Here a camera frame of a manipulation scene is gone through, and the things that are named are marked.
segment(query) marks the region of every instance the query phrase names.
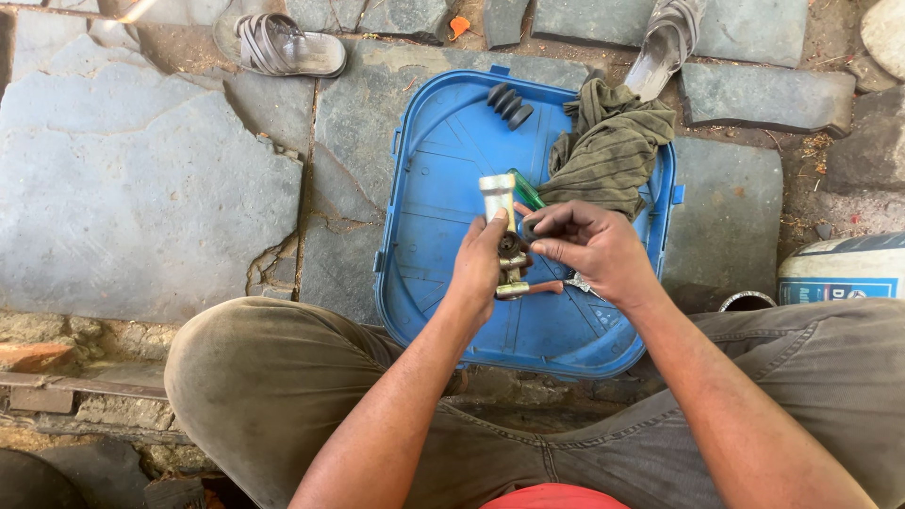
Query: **gray pants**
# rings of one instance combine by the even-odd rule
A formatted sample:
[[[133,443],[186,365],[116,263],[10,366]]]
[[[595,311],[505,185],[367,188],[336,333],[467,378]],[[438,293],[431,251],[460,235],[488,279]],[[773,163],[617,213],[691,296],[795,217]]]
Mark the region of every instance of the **gray pants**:
[[[881,509],[905,502],[904,302],[694,320]],[[178,333],[167,394],[183,429],[226,474],[261,507],[283,508],[320,447],[400,353],[376,328],[318,307],[237,299]],[[550,482],[592,488],[633,509],[722,507],[668,390],[556,435],[494,426],[438,403],[405,507],[476,508]]]

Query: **hand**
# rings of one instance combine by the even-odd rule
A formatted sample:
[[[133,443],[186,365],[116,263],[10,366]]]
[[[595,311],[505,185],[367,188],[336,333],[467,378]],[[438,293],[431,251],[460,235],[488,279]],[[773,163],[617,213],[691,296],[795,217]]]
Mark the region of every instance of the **hand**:
[[[497,246],[506,233],[509,214],[497,211],[488,225],[483,216],[472,221],[455,257],[450,288],[443,298],[459,316],[471,321],[474,333],[493,313],[493,295],[500,281],[500,255]]]
[[[572,200],[541,208],[531,251],[579,271],[588,284],[623,312],[664,295],[632,224],[624,214]]]

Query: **white container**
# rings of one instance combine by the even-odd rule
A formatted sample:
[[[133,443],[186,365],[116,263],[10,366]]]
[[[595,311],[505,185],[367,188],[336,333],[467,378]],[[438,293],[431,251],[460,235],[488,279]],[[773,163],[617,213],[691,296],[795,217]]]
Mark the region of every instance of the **white container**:
[[[779,305],[905,299],[905,232],[806,245],[779,267]]]

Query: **blue tray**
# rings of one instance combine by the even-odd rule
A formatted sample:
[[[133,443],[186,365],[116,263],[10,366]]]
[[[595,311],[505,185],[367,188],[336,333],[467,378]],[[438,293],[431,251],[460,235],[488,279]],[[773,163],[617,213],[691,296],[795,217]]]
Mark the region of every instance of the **blue tray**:
[[[469,223],[484,213],[478,178],[517,168],[534,186],[548,180],[550,147],[571,130],[562,103],[575,91],[507,77],[509,69],[444,72],[412,97],[395,130],[393,190],[383,244],[375,255],[376,304],[390,335],[407,346],[433,316],[453,276],[453,263]],[[507,82],[534,107],[514,132],[486,106],[488,90]],[[648,207],[634,222],[660,276],[675,186],[675,151],[662,147],[649,184]],[[568,267],[535,255],[525,280],[564,279]],[[601,379],[630,368],[644,353],[641,339],[615,307],[567,286],[562,295],[539,293],[496,302],[490,321],[462,357],[485,364]]]

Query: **rubber bellows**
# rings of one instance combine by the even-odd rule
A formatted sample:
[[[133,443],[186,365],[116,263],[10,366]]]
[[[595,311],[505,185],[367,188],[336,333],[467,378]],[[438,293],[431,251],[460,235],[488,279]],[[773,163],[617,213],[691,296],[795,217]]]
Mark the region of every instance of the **rubber bellows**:
[[[507,83],[494,86],[487,94],[487,105],[492,106],[493,112],[499,113],[503,120],[509,121],[506,125],[510,130],[516,130],[534,113],[534,108],[530,104],[522,104],[515,91],[508,88]]]

